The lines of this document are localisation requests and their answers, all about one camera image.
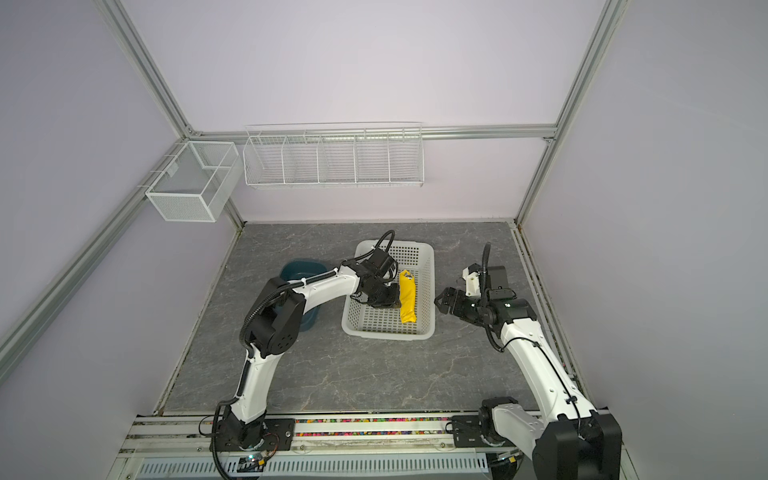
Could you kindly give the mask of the yellow paper napkin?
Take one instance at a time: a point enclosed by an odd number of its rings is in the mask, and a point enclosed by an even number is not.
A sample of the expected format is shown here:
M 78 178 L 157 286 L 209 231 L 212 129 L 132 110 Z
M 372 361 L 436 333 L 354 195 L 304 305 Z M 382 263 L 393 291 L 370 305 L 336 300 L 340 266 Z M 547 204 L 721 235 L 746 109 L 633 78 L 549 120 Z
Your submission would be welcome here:
M 411 324 L 417 322 L 416 315 L 416 282 L 413 274 L 408 270 L 403 270 L 399 274 L 399 317 L 402 324 Z

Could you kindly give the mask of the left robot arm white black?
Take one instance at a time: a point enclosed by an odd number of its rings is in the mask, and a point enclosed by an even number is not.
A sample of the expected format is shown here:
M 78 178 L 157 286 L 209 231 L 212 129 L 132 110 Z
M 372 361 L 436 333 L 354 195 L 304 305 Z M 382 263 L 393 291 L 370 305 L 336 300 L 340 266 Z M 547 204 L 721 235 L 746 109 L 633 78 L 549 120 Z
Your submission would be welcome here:
M 283 354 L 297 341 L 304 315 L 342 297 L 362 299 L 374 308 L 399 304 L 397 261 L 390 254 L 395 232 L 386 231 L 369 251 L 343 260 L 323 273 L 285 281 L 270 279 L 248 311 L 239 334 L 246 358 L 231 399 L 214 413 L 213 432 L 229 422 L 245 431 L 267 410 L 267 397 Z

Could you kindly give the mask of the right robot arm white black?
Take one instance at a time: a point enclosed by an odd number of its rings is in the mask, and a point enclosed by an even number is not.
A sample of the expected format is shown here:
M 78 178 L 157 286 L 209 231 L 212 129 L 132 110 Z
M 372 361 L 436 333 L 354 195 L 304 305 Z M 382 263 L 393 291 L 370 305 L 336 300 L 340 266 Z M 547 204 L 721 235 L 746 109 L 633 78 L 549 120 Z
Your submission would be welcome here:
M 434 304 L 445 314 L 480 327 L 491 347 L 517 363 L 539 408 L 526 412 L 510 397 L 485 400 L 482 438 L 509 442 L 531 460 L 539 479 L 617 479 L 622 430 L 601 413 L 568 376 L 525 299 L 509 286 L 506 270 L 489 264 L 491 247 L 463 274 L 465 287 L 447 287 Z

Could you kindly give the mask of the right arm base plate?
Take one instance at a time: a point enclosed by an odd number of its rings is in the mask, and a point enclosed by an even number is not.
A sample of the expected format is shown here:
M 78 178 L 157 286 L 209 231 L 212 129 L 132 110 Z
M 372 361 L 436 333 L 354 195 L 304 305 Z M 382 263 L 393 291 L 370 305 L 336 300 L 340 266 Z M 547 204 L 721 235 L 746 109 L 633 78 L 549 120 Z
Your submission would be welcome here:
M 532 431 L 539 427 L 539 420 L 502 412 L 482 417 L 479 413 L 455 415 L 445 424 L 445 430 L 452 435 L 453 443 L 459 448 L 518 447 L 515 439 L 526 441 Z

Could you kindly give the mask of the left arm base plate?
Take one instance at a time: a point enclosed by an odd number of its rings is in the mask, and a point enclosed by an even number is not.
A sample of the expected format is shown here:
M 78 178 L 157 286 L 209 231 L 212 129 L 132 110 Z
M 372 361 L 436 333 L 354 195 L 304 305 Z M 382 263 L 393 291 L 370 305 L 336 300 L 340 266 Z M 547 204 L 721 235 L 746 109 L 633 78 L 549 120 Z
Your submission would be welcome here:
M 289 450 L 294 437 L 294 418 L 259 418 L 244 424 L 235 417 L 219 420 L 211 450 L 224 452 L 275 452 Z

